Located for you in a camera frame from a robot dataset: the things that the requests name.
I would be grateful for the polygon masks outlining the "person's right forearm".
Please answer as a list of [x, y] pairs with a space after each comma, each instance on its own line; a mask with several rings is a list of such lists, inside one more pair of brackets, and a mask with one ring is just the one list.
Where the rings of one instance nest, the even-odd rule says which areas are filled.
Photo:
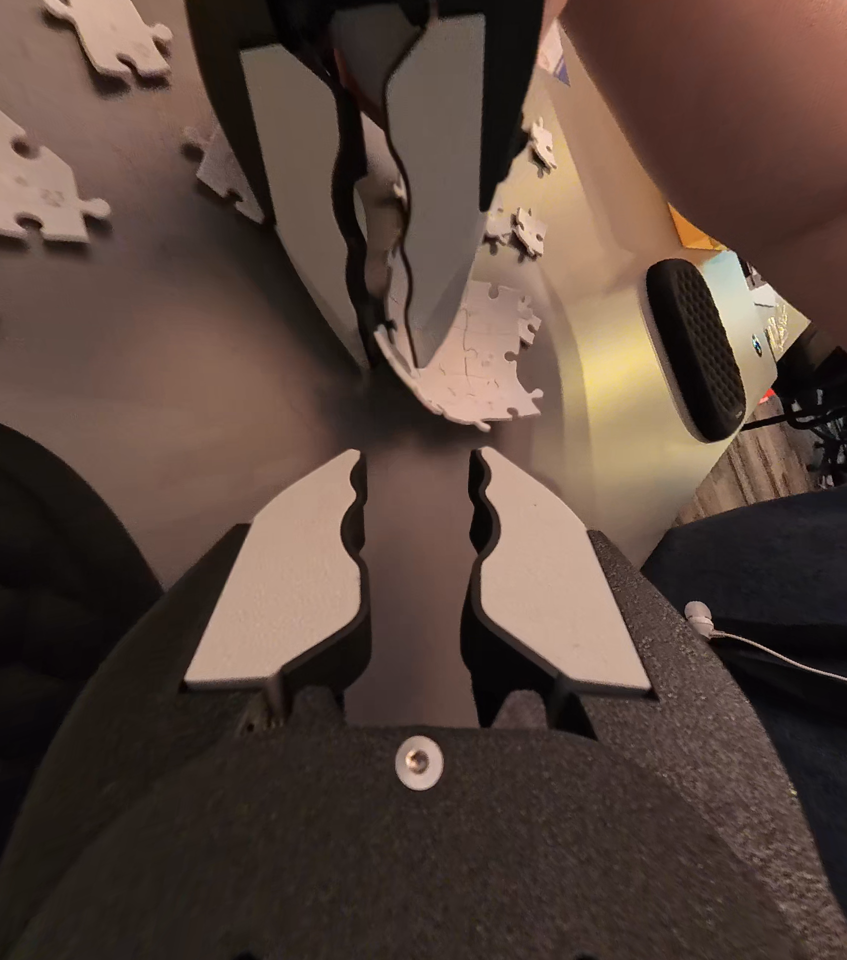
[[555, 2], [670, 203], [847, 352], [847, 2]]

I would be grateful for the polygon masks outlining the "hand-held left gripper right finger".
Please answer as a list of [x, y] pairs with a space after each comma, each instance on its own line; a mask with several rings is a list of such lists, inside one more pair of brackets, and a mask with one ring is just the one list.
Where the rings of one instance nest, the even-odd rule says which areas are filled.
[[462, 613], [474, 686], [645, 698], [653, 687], [584, 521], [490, 446], [469, 457], [475, 551]]

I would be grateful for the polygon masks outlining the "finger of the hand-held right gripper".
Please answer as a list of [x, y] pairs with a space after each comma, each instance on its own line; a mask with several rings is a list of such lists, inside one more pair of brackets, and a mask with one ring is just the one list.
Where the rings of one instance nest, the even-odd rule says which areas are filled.
[[338, 78], [279, 43], [241, 53], [275, 230], [321, 317], [362, 371], [380, 303], [357, 210], [367, 174], [360, 110]]
[[485, 31], [481, 13], [433, 18], [384, 87], [387, 134], [407, 197], [404, 325], [419, 369], [450, 333], [485, 224]]

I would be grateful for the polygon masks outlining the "assembled white puzzle section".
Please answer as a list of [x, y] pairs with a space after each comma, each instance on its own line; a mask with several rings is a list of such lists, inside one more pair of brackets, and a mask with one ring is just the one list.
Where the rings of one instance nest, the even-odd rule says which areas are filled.
[[452, 326], [427, 366], [414, 366], [406, 324], [409, 280], [398, 249], [387, 251], [384, 322], [374, 340], [398, 379], [430, 413], [462, 426], [489, 431], [493, 423], [537, 417], [544, 392], [524, 386], [518, 374], [522, 351], [532, 347], [543, 324], [532, 296], [539, 261], [515, 236], [508, 244], [486, 242], [478, 278], [467, 282]]

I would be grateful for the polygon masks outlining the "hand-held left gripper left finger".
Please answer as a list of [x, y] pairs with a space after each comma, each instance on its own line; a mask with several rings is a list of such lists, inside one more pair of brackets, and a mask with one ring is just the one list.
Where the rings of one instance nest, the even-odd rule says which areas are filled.
[[365, 457], [351, 448], [255, 515], [184, 673], [188, 690], [343, 695], [372, 652], [366, 502]]

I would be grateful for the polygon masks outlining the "scattered loose puzzle pieces group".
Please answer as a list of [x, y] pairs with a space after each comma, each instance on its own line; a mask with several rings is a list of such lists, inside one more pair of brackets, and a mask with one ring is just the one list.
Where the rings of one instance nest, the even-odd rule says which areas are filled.
[[[126, 83], [164, 81], [174, 40], [163, 23], [149, 23], [131, 1], [46, 1], [44, 12], [69, 26], [93, 70]], [[84, 198], [69, 163], [52, 150], [31, 150], [26, 130], [0, 109], [0, 237], [22, 241], [34, 224], [43, 241], [59, 245], [90, 242], [89, 220], [106, 222], [104, 198]]]

